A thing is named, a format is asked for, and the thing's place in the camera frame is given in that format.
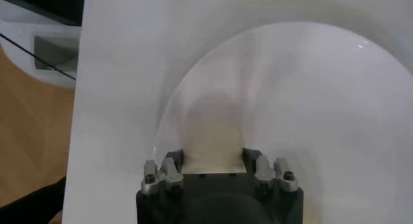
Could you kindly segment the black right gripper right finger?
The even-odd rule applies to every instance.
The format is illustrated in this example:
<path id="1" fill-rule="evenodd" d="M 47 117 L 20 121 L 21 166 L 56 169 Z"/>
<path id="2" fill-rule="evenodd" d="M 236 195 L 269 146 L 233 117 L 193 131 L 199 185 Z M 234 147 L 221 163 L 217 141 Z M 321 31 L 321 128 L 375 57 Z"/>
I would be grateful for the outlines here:
<path id="1" fill-rule="evenodd" d="M 299 183 L 286 158 L 276 158 L 272 166 L 259 150 L 243 148 L 243 163 L 247 173 L 253 174 L 256 187 L 269 193 L 274 185 L 283 192 L 297 192 Z"/>

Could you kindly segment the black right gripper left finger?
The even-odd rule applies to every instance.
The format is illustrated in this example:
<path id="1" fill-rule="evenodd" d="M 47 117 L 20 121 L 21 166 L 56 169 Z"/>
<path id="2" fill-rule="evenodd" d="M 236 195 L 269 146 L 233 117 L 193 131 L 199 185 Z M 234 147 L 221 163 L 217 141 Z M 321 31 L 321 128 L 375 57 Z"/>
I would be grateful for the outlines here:
<path id="1" fill-rule="evenodd" d="M 166 191 L 169 194 L 179 194 L 183 191 L 184 177 L 181 173 L 183 166 L 183 151 L 168 152 L 158 168 L 156 162 L 146 160 L 144 176 L 141 182 L 142 195 L 154 196 Z"/>

